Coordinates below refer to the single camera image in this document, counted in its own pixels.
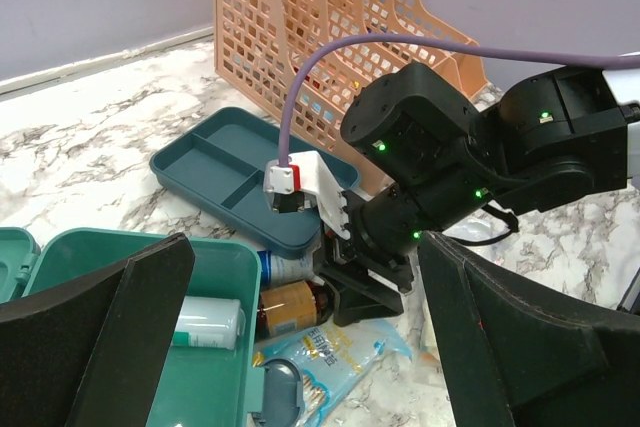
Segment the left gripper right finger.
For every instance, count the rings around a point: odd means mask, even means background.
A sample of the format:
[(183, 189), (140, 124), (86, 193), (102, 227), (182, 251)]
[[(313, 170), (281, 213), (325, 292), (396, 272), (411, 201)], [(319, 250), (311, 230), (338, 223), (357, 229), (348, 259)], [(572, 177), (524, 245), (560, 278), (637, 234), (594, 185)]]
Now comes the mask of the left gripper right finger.
[(500, 267), (441, 234), (419, 264), (459, 426), (636, 426), (639, 318)]

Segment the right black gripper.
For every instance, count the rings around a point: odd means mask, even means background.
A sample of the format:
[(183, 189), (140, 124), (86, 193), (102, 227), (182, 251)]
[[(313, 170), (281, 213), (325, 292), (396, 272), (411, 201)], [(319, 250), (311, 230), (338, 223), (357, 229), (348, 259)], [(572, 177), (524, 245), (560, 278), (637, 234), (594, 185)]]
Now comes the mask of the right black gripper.
[(347, 190), (340, 201), (349, 237), (324, 234), (319, 274), (334, 292), (333, 322), (400, 316), (400, 294), (413, 287), (409, 254), (424, 231), (424, 209), (409, 189), (385, 189), (369, 200)]

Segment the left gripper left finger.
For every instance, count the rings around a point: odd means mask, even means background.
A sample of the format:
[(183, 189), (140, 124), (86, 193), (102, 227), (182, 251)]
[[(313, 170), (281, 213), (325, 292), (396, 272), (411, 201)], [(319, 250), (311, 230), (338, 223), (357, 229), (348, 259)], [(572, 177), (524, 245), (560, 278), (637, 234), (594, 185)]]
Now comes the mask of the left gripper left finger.
[(2, 425), (145, 425), (194, 264), (174, 234), (2, 304)]

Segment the brown bottle orange cap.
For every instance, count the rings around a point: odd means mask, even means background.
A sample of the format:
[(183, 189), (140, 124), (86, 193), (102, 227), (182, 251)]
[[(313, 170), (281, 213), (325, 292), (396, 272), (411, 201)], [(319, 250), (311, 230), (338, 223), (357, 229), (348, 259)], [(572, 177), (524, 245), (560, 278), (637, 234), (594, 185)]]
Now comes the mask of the brown bottle orange cap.
[(264, 290), (259, 295), (255, 340), (264, 341), (326, 322), (334, 311), (333, 290), (310, 280)]

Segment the white bottle blue cap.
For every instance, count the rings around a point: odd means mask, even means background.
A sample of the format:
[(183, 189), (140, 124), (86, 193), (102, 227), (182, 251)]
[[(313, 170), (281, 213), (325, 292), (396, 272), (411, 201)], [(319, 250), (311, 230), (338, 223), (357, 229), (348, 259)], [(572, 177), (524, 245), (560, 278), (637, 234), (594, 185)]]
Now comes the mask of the white bottle blue cap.
[(280, 257), (269, 250), (260, 250), (257, 254), (261, 262), (260, 285), (263, 290), (319, 279), (313, 270), (311, 253), (296, 259)]

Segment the small white grey-cap bottle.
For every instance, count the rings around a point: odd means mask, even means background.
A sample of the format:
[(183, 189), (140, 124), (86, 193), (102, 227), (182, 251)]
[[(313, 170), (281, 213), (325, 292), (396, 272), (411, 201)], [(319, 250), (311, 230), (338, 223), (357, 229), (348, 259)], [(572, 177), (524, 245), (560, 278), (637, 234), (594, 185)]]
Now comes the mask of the small white grey-cap bottle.
[(246, 317), (238, 299), (186, 296), (171, 344), (234, 350)]

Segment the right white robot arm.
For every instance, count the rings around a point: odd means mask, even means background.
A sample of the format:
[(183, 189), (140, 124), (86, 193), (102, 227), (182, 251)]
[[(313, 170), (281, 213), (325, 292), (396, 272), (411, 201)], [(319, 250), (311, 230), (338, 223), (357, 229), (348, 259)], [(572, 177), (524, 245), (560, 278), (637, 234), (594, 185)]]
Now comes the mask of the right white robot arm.
[(525, 79), (476, 109), (413, 62), (361, 90), (342, 139), (388, 175), (369, 200), (343, 194), (349, 240), (325, 236), (318, 275), (339, 326), (402, 313), (409, 253), (483, 210), (509, 227), (639, 173), (639, 72), (561, 67)]

